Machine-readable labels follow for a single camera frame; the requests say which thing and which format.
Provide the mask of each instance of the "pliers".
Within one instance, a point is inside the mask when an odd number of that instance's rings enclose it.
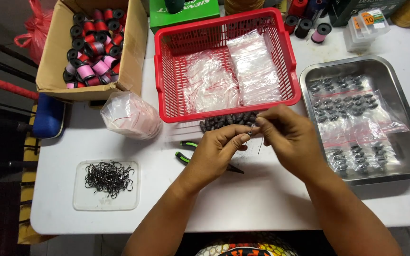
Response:
[[[181,146],[188,147],[188,148],[190,148],[190,149],[192,149],[192,150],[195,150],[195,149],[197,148],[197,143],[192,142],[192,141],[188,141],[188,140],[182,140],[182,141],[179,142],[179,144],[180,144]],[[191,160],[191,159],[187,158],[184,154],[182,154],[182,153],[179,152],[179,151],[177,151],[177,152],[175,153],[175,156],[176,156],[181,162],[183,162],[183,163],[185,163],[185,164],[188,164],[189,161]],[[233,165],[227,166],[226,171],[231,171],[231,172],[240,173],[240,174],[244,174],[244,173],[245,173],[244,171],[242,171],[242,170],[236,168],[236,167],[233,166]]]

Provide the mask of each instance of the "cardboard box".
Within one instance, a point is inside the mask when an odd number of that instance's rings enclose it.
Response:
[[[192,0],[176,14],[167,12],[164,0],[150,0],[149,16],[151,31],[156,34],[163,27],[218,18],[220,15],[218,0]]]
[[[389,18],[406,0],[331,0],[328,11],[333,27],[346,26],[349,19],[363,9],[380,8],[385,18]]]
[[[107,85],[66,89],[62,78],[71,49],[70,28],[72,16],[84,12],[92,16],[94,9],[127,9],[124,46],[122,49],[119,79]],[[132,91],[140,96],[142,67],[148,36],[148,18],[140,0],[60,0],[56,3],[41,63],[37,71],[37,90],[65,100],[106,100],[114,91]]]

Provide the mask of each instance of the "red grip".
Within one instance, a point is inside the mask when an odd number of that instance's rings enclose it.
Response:
[[[39,94],[37,92],[23,89],[23,88],[21,88],[17,85],[13,85],[11,83],[4,82],[3,80],[0,80],[0,89],[9,91],[11,93],[15,93],[15,94],[18,94],[20,96],[24,96],[26,98],[30,98],[30,99],[33,99],[33,100],[37,100],[39,98]]]

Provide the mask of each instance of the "person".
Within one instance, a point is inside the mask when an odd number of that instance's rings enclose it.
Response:
[[[259,113],[256,124],[253,134],[262,133],[265,146],[271,145],[282,166],[305,183],[322,230],[337,255],[402,255],[390,231],[328,167],[308,118],[278,105]],[[206,132],[189,164],[130,236],[122,254],[175,255],[199,191],[225,172],[237,150],[246,149],[243,144],[250,139],[248,131],[246,126],[229,125]],[[219,246],[221,251],[214,253],[270,255],[259,253],[261,247],[245,254],[251,247],[248,244],[244,250],[233,247]]]

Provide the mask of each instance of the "clear plastic tub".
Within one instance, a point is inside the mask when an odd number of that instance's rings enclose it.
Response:
[[[362,34],[360,26],[357,23],[357,16],[353,16],[349,19],[348,24],[343,31],[345,38],[346,50],[348,52],[366,50],[374,42],[375,38],[365,38]]]
[[[390,31],[389,23],[379,8],[359,11],[357,23],[363,37],[368,39],[374,39]]]

